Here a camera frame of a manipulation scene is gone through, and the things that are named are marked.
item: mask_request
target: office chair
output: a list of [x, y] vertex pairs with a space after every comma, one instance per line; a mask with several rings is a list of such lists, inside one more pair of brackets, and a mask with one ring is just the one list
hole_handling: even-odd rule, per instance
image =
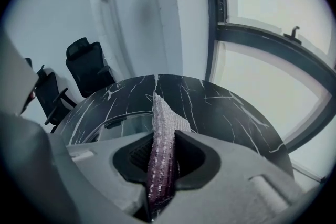
[[43, 67], [44, 65], [37, 72], [39, 78], [36, 83], [35, 94], [47, 117], [44, 124], [47, 125], [48, 123], [51, 123], [52, 125], [55, 125], [51, 131], [53, 133], [59, 123], [70, 112], [70, 110], [63, 105], [61, 99], [66, 101], [73, 108], [76, 104], [65, 95], [68, 88], [65, 88], [61, 92], [58, 91], [55, 73], [52, 72], [47, 75], [44, 72]]
[[104, 66], [99, 42], [89, 44], [86, 38], [72, 43], [67, 49], [66, 65], [83, 97], [115, 83], [109, 66]]

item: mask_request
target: round table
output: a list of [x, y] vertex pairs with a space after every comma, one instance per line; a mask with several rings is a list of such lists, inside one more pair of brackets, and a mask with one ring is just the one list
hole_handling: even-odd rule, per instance
[[293, 176], [283, 141], [257, 109], [220, 86], [190, 77], [151, 75], [114, 83], [79, 103], [55, 133], [67, 145], [80, 144], [110, 118], [152, 112], [154, 90], [194, 132], [249, 147]]

